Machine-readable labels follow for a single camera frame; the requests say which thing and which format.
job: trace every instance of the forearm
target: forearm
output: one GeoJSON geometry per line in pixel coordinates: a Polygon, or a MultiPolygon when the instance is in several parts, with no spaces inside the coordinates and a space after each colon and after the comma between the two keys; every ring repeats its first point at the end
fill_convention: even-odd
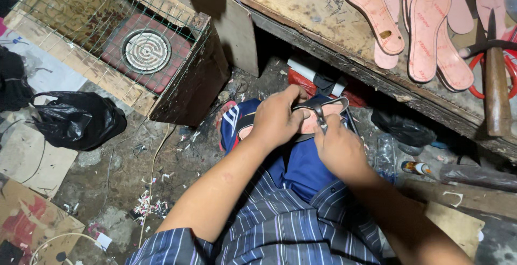
{"type": "Polygon", "coordinates": [[[214,242],[268,153],[253,138],[244,139],[184,192],[157,231],[192,228],[199,238],[214,242]]]}
{"type": "Polygon", "coordinates": [[[369,209],[403,264],[472,264],[463,250],[423,215],[417,203],[370,167],[348,186],[369,209]]]}

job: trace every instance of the plastic bottle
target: plastic bottle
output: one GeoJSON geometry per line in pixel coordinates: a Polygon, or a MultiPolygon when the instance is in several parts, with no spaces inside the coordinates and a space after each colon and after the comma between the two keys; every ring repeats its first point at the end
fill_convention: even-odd
{"type": "Polygon", "coordinates": [[[395,148],[397,140],[390,134],[382,134],[378,137],[377,155],[375,157],[375,171],[391,184],[397,182],[397,159],[395,148]]]}

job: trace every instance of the glue bottle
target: glue bottle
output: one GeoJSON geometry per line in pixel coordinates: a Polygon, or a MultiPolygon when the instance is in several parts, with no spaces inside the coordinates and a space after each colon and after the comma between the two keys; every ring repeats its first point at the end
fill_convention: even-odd
{"type": "Polygon", "coordinates": [[[418,163],[414,161],[402,162],[402,171],[416,175],[431,175],[431,169],[426,163],[418,163]]]}

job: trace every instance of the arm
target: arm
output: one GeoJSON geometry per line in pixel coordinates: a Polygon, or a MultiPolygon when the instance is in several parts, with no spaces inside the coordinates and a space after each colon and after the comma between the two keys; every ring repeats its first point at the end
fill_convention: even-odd
{"type": "Polygon", "coordinates": [[[249,136],[184,192],[157,232],[192,228],[197,237],[214,242],[264,158],[287,143],[308,116],[301,110],[291,113],[293,102],[306,98],[305,90],[293,85],[263,101],[249,136]]]}
{"type": "Polygon", "coordinates": [[[473,264],[416,204],[377,175],[366,161],[359,137],[347,130],[338,116],[329,116],[327,124],[326,135],[321,129],[314,130],[321,161],[370,211],[404,265],[473,264]]]}

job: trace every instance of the hand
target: hand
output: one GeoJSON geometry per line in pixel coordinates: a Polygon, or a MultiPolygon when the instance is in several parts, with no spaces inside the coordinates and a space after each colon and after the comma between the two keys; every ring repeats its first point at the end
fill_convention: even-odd
{"type": "Polygon", "coordinates": [[[294,84],[282,92],[272,94],[257,108],[253,130],[246,139],[259,141],[260,147],[268,153],[287,143],[298,131],[303,119],[310,116],[307,110],[291,112],[291,106],[306,100],[307,92],[294,84]]]}
{"type": "Polygon", "coordinates": [[[319,126],[314,127],[314,143],[327,169],[347,184],[372,170],[361,139],[341,124],[338,115],[332,114],[325,119],[327,133],[323,135],[319,126]]]}

